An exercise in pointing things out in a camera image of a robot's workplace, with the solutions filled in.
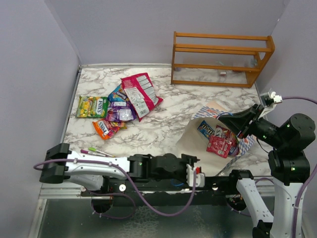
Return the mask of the blue checkered paper bag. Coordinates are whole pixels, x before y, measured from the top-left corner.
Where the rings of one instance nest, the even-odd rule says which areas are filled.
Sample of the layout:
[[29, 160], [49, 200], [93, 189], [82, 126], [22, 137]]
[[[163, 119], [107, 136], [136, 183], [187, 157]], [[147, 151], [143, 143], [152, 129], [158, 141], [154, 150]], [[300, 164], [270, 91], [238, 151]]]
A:
[[206, 176], [229, 175], [234, 169], [235, 163], [238, 162], [255, 143], [254, 136], [239, 139], [239, 154], [236, 156], [229, 155], [227, 158], [222, 158], [215, 153], [208, 152], [207, 146], [209, 140], [199, 132], [198, 127], [203, 121], [212, 129], [215, 129], [216, 125], [225, 127], [225, 125], [217, 119], [218, 115], [222, 113], [230, 113], [230, 111], [220, 106], [216, 101], [207, 103], [190, 118], [184, 133], [176, 143], [178, 154], [196, 156], [200, 160], [197, 165], [202, 167], [202, 171]]

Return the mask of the purple Fox's berries bag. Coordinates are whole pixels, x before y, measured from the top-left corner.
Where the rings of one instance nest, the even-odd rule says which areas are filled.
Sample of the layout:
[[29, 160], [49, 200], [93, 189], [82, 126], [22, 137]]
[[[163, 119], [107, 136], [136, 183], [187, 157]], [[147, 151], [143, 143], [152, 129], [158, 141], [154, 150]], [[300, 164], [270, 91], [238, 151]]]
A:
[[224, 139], [224, 152], [230, 156], [236, 156], [239, 154], [239, 141], [236, 135], [229, 129], [217, 125], [215, 127], [214, 135], [216, 137]]

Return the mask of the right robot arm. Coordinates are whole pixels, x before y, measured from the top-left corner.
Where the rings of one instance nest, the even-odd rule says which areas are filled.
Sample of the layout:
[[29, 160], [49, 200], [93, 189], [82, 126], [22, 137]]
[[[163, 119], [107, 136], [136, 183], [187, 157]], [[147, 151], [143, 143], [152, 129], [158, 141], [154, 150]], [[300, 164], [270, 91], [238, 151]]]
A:
[[310, 171], [304, 153], [316, 138], [315, 122], [305, 114], [294, 114], [277, 127], [262, 118], [263, 112], [264, 107], [255, 104], [239, 113], [220, 115], [218, 120], [237, 137], [253, 135], [272, 147], [268, 164], [274, 184], [274, 212], [267, 209], [249, 170], [232, 170], [227, 187], [242, 196], [253, 221], [254, 238], [300, 238], [304, 195], [316, 173]]

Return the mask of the orange candy bag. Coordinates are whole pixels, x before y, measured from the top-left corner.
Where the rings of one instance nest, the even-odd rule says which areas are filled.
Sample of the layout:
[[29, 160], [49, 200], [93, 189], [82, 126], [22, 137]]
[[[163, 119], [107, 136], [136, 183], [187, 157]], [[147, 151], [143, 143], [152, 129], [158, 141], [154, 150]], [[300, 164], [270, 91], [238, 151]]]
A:
[[92, 125], [102, 140], [111, 139], [120, 130], [127, 129], [125, 122], [113, 122], [105, 119], [94, 121]]

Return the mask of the red snack bag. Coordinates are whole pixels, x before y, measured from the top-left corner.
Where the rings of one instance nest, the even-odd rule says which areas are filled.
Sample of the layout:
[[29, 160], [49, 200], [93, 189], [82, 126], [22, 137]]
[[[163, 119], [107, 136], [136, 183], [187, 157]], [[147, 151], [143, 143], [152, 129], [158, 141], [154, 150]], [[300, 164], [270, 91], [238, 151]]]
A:
[[146, 72], [122, 78], [121, 85], [139, 121], [163, 102], [163, 98], [156, 95], [154, 85]]

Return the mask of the blue M&M's bag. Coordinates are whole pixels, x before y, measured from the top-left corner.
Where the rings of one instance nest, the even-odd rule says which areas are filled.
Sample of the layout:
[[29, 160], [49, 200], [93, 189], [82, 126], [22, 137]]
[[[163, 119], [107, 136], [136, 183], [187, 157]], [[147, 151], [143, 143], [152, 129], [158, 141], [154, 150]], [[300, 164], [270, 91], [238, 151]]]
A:
[[202, 120], [197, 127], [198, 132], [206, 139], [210, 139], [210, 137], [214, 134], [215, 128], [217, 124], [211, 123], [210, 121]]

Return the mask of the purple snack bag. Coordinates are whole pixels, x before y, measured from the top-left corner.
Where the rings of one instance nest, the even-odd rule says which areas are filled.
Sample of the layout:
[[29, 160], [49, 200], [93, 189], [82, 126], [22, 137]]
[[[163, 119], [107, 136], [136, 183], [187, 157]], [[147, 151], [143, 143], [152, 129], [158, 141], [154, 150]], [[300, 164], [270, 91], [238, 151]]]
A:
[[127, 122], [136, 119], [136, 113], [129, 102], [111, 102], [107, 109], [106, 120], [111, 122]]

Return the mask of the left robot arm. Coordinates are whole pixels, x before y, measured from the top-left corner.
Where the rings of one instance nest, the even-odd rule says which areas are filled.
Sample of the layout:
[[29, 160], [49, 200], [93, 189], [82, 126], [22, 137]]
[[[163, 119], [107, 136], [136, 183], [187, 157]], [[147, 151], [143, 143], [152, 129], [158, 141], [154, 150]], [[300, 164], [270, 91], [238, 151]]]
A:
[[41, 171], [39, 181], [60, 184], [68, 180], [86, 187], [97, 195], [109, 191], [105, 177], [133, 181], [174, 179], [189, 187], [204, 187], [206, 176], [195, 166], [194, 156], [173, 154], [152, 156], [135, 154], [128, 157], [106, 157], [71, 151], [69, 144], [61, 143], [46, 152], [45, 161], [36, 165]]

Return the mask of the green Fox's candy bag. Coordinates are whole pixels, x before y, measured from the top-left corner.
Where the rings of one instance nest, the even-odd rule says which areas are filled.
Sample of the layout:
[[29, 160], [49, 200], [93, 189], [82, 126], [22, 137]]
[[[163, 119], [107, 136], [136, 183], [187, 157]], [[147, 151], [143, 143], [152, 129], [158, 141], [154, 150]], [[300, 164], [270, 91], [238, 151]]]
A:
[[79, 96], [77, 118], [105, 118], [108, 109], [107, 97]]

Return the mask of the blue snack bag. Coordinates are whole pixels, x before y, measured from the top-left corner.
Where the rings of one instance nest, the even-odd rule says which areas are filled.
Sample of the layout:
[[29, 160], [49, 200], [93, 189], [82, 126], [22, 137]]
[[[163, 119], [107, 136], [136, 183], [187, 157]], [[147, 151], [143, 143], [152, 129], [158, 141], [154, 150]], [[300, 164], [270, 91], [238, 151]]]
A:
[[126, 95], [122, 84], [119, 84], [108, 96], [110, 102], [128, 102], [129, 98]]

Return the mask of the pink Big Foot candy bag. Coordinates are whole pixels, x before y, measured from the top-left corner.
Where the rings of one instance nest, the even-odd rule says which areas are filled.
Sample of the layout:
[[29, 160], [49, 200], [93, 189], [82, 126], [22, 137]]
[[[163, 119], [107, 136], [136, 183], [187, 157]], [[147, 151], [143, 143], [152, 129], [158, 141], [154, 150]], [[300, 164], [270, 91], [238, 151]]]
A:
[[231, 141], [225, 138], [212, 135], [207, 145], [207, 152], [214, 153], [222, 158], [227, 158], [231, 144]]

